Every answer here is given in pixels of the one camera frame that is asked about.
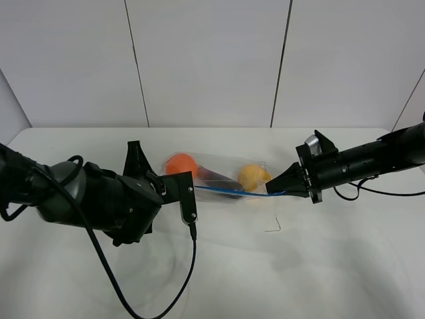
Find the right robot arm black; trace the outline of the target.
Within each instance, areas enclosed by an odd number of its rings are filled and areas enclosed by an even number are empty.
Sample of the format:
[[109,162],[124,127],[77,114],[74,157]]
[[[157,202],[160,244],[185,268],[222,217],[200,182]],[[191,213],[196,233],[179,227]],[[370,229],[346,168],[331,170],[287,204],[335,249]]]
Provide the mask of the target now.
[[322,202],[322,191],[424,165],[424,123],[399,129],[376,141],[339,151],[318,130],[296,148],[299,161],[266,183],[269,195],[291,195]]

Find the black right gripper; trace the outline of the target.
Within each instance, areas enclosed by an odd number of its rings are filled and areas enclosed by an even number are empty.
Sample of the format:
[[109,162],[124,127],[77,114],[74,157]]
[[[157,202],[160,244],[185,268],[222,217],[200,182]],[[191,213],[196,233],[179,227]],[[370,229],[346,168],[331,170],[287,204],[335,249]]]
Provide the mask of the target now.
[[285,172],[266,183],[269,195],[310,197],[313,203],[320,203],[322,191],[342,181],[339,150],[318,130],[313,134],[319,138],[323,153],[312,156],[304,143],[298,146],[299,163],[294,162]]

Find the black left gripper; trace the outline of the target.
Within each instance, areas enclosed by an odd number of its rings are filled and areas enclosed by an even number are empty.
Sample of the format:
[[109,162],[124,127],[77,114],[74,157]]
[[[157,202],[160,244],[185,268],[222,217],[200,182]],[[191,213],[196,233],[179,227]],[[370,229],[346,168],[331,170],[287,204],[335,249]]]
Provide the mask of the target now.
[[84,173],[82,211],[93,229],[103,231],[115,247],[138,243],[151,232],[163,201],[149,182],[128,177],[156,175],[139,141],[127,143],[123,175],[91,162],[84,165]]

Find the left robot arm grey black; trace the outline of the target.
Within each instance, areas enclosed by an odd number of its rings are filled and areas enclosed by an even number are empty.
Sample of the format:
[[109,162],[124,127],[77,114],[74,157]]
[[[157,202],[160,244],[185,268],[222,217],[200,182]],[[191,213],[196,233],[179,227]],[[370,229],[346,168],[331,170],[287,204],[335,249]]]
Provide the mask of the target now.
[[53,166],[41,165],[1,146],[1,216],[10,203],[36,207],[43,220],[91,226],[113,244],[132,244],[150,231],[163,200],[150,180],[134,179],[83,162],[78,156]]

